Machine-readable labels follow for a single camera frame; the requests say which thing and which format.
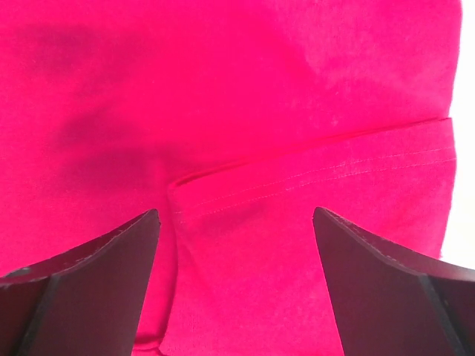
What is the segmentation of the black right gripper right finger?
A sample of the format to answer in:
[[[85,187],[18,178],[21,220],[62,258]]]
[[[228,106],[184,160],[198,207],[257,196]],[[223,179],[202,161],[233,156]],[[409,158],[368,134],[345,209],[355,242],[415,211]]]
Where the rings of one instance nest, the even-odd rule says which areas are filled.
[[[318,207],[313,224],[345,355],[473,355],[474,270]]]

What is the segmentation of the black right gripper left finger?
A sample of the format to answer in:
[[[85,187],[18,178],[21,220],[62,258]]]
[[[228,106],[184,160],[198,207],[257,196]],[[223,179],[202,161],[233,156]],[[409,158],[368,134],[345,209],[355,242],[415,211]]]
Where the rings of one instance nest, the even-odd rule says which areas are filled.
[[[1,278],[1,354],[132,353],[160,233],[156,210]]]

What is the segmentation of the magenta pink t shirt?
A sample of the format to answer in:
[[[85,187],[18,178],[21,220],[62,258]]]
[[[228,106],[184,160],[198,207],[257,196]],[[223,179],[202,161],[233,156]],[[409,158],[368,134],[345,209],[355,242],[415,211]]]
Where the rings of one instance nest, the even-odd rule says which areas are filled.
[[[459,1],[3,1],[1,271],[149,209],[135,355],[341,355],[312,216],[438,257]]]

